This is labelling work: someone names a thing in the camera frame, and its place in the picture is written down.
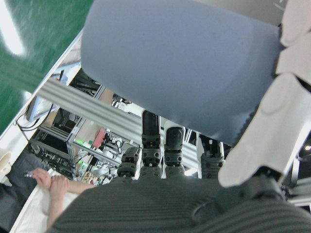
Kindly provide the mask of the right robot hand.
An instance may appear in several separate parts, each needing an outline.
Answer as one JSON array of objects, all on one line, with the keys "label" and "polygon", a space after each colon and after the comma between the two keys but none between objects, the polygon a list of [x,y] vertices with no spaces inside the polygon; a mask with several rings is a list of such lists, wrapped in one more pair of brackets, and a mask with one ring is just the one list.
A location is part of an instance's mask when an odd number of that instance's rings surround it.
[{"label": "right robot hand", "polygon": [[84,72],[232,150],[211,178],[190,178],[168,140],[165,179],[148,150],[138,180],[84,191],[49,232],[310,232],[279,187],[311,129],[310,1],[288,1],[281,30],[196,0],[94,1]]}]

